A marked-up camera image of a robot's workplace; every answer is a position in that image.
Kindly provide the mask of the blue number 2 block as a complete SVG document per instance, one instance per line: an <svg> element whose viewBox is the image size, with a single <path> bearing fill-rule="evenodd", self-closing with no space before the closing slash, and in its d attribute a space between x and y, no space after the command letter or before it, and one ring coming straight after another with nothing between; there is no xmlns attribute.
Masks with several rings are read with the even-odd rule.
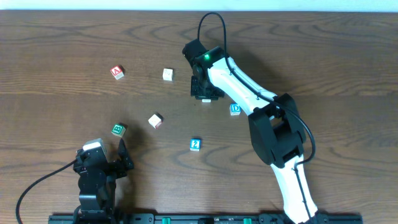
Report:
<svg viewBox="0 0 398 224"><path fill-rule="evenodd" d="M190 150L191 151L199 151L201 149L201 140L200 139L191 139L190 140Z"/></svg>

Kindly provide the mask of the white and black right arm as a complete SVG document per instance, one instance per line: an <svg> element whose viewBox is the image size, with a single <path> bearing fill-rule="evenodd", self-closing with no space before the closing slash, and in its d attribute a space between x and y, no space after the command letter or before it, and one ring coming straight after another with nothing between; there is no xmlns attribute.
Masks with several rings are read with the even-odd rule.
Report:
<svg viewBox="0 0 398 224"><path fill-rule="evenodd" d="M288 218L294 223L315 221L318 208L303 170L303 144L310 131L292 97L277 96L258 85L221 47L207 50L195 39L184 46L182 54L193 71L193 97L217 100L228 95L247 114L251 144L274 171Z"/></svg>

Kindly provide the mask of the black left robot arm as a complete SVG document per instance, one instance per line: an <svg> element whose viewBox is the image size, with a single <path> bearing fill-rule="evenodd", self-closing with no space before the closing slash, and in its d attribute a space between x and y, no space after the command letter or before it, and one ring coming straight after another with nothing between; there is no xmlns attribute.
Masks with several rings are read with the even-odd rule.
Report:
<svg viewBox="0 0 398 224"><path fill-rule="evenodd" d="M133 170L134 163L123 139L119 141L119 158L108 161L101 138L86 142L76 152L73 170L80 176L80 214L74 223L119 223L123 216L115 209L116 181Z"/></svg>

